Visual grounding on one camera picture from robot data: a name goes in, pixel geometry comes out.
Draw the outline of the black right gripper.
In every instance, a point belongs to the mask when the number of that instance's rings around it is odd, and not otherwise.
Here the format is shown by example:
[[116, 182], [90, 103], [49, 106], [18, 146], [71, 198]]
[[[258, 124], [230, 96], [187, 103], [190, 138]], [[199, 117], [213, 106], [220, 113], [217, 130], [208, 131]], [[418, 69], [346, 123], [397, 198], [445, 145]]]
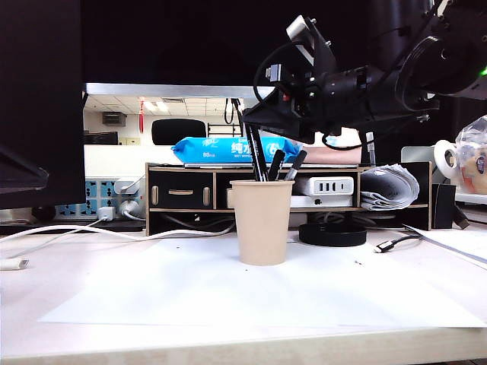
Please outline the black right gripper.
[[374, 87], [382, 76], [383, 72], [373, 66], [325, 72], [294, 84], [284, 93], [270, 93], [243, 111], [243, 121], [277, 118], [280, 122], [262, 125], [261, 129], [313, 144], [316, 132], [339, 134], [343, 126], [357, 128], [377, 121], [382, 103], [377, 101], [379, 93]]

